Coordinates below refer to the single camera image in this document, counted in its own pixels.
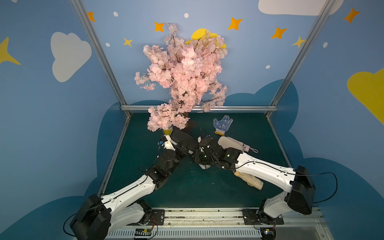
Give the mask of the black zippered umbrella case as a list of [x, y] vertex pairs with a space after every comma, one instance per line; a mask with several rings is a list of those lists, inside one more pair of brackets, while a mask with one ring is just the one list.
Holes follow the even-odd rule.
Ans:
[[199, 142], [196, 139], [177, 128], [173, 129], [170, 137], [172, 142], [176, 143], [177, 146], [182, 146], [187, 151], [195, 152], [199, 148]]

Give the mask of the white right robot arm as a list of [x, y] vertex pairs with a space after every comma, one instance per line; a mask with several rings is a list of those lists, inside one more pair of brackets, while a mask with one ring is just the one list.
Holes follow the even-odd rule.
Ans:
[[257, 216], [261, 222], [270, 224], [282, 214], [296, 212], [301, 215], [312, 213], [316, 187], [313, 174], [303, 166], [283, 167], [257, 159], [248, 154], [256, 149], [233, 138], [222, 136], [218, 140], [210, 136], [199, 137], [193, 144], [195, 162], [203, 169], [216, 166], [229, 170], [248, 185], [262, 189], [266, 181], [281, 189], [281, 193], [262, 201]]

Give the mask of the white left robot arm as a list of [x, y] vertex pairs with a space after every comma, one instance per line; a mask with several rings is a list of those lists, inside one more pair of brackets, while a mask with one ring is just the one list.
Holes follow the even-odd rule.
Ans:
[[109, 195], [88, 197], [80, 210], [64, 222], [72, 230], [69, 235], [78, 240], [103, 240], [124, 225], [146, 220], [151, 208], [141, 198], [163, 187], [180, 161], [199, 147], [197, 140], [184, 137], [177, 140], [174, 135], [163, 135], [163, 153], [138, 180]]

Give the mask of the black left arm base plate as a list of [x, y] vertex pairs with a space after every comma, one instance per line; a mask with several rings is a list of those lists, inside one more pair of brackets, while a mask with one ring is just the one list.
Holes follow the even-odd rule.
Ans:
[[156, 223], [158, 226], [163, 226], [165, 220], [165, 210], [154, 209], [144, 212], [143, 217], [138, 222], [139, 225], [146, 225], [147, 223]]

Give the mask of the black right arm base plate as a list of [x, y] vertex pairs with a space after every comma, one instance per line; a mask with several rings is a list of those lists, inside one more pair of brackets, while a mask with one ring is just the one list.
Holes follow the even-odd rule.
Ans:
[[263, 212], [259, 214], [258, 209], [242, 209], [243, 220], [245, 225], [283, 225], [282, 216], [272, 218]]

